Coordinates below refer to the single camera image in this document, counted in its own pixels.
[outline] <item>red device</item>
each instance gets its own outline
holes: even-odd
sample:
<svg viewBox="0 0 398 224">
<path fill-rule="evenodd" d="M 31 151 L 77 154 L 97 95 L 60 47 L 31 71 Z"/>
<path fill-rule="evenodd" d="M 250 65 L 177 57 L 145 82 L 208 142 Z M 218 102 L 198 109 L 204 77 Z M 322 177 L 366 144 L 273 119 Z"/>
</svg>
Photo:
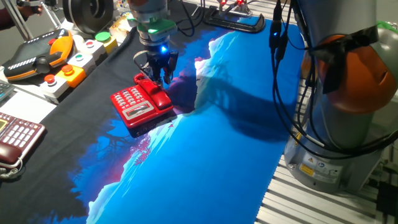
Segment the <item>red device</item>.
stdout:
<svg viewBox="0 0 398 224">
<path fill-rule="evenodd" d="M 166 93 L 140 73 L 134 77 L 137 85 L 111 95 L 113 105 L 127 128 L 135 128 L 173 109 Z"/>
<path fill-rule="evenodd" d="M 42 124 L 0 113 L 0 167 L 19 166 L 34 143 L 44 132 Z"/>
</svg>

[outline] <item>white paper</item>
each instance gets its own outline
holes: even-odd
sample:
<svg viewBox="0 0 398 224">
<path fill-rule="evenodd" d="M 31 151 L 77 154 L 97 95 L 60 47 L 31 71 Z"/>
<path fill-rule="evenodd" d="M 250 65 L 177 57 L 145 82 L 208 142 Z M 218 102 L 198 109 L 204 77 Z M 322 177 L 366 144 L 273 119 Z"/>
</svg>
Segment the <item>white paper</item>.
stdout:
<svg viewBox="0 0 398 224">
<path fill-rule="evenodd" d="M 56 106 L 36 96 L 17 92 L 4 105 L 0 112 L 30 122 L 41 122 Z"/>
</svg>

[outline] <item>blue led light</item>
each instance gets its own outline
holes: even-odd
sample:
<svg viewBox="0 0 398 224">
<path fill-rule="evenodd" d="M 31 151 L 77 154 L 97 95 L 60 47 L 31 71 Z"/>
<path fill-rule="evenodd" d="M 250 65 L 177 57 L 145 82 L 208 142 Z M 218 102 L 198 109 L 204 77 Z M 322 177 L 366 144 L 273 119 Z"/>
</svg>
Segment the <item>blue led light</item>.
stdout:
<svg viewBox="0 0 398 224">
<path fill-rule="evenodd" d="M 167 48 L 165 46 L 162 46 L 162 48 L 160 50 L 162 51 L 162 53 L 166 53 L 167 52 Z"/>
</svg>

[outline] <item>red telephone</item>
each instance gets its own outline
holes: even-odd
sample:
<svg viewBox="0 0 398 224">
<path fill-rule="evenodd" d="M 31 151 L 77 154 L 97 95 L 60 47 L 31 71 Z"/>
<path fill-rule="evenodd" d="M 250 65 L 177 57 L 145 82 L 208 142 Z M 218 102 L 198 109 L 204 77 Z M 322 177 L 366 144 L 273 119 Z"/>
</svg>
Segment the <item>red telephone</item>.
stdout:
<svg viewBox="0 0 398 224">
<path fill-rule="evenodd" d="M 134 77 L 137 85 L 111 95 L 124 124 L 135 128 L 173 109 L 166 93 L 150 79 L 140 73 Z"/>
</svg>

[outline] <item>warning label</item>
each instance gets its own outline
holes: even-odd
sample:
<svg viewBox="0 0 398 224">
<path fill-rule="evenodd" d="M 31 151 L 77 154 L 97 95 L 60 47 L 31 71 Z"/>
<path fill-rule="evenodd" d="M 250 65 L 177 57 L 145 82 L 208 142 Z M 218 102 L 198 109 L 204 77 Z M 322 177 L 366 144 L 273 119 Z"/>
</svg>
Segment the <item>warning label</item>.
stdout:
<svg viewBox="0 0 398 224">
<path fill-rule="evenodd" d="M 319 161 L 317 158 L 305 153 L 300 170 L 313 178 L 334 184 L 343 166 L 335 166 L 326 162 Z"/>
</svg>

